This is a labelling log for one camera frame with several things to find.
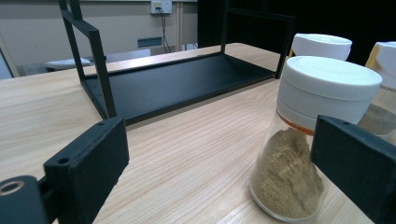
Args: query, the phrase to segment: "light wood tabletop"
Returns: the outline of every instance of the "light wood tabletop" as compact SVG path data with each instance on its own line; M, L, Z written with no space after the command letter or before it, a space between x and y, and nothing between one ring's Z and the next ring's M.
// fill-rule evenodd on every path
M107 65L109 71L218 51L194 49ZM276 70L277 54L226 52ZM85 68L88 73L92 67ZM127 127L129 165L95 223L280 223L253 201L248 178L276 111L270 79ZM0 181L42 164L101 117L75 69L0 80ZM372 223L337 187L307 223Z

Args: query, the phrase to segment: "black shelf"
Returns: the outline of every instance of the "black shelf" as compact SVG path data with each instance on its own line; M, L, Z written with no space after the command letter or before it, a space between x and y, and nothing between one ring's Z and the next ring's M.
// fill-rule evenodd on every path
M108 73L99 30L82 19L79 1L70 0L71 11L68 10L66 0L59 2L81 85L103 119L119 116L125 119L127 125L267 78L279 78L294 28L293 17L230 8L227 1L219 52ZM276 71L225 54L229 14L283 21L287 24ZM96 76L84 75L73 26L90 40Z

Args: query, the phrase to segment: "jar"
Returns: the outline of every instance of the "jar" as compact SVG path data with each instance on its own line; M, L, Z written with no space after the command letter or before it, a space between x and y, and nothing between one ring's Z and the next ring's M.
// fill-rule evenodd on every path
M381 76L340 60L297 56L282 71L276 113L250 175L250 192L270 216L298 222L313 217L331 184L310 160L318 115L357 124Z
M359 126L396 145L396 42L375 43L366 67L382 77L381 88Z

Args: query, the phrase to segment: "table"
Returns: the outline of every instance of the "table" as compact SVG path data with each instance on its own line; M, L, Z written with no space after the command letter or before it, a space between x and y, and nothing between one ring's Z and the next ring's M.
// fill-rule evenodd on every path
M107 69L218 50L110 63ZM276 69L273 52L231 44L226 53ZM130 163L95 223L280 223L254 203L248 189L276 110L278 86L279 80L266 80L129 126ZM1 80L0 180L42 177L44 161L100 120L75 69ZM332 185L309 223L372 222Z

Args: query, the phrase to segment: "black rack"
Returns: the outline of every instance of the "black rack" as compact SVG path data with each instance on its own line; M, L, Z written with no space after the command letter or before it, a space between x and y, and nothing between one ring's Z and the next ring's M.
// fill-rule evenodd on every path
M79 0L59 0L81 85L103 119L120 116L130 125L242 87L280 77L294 29L294 18L230 7L226 10L219 52L108 73L99 30L82 19ZM229 15L284 21L287 31L276 71L225 54ZM73 26L88 37L97 76L85 76Z

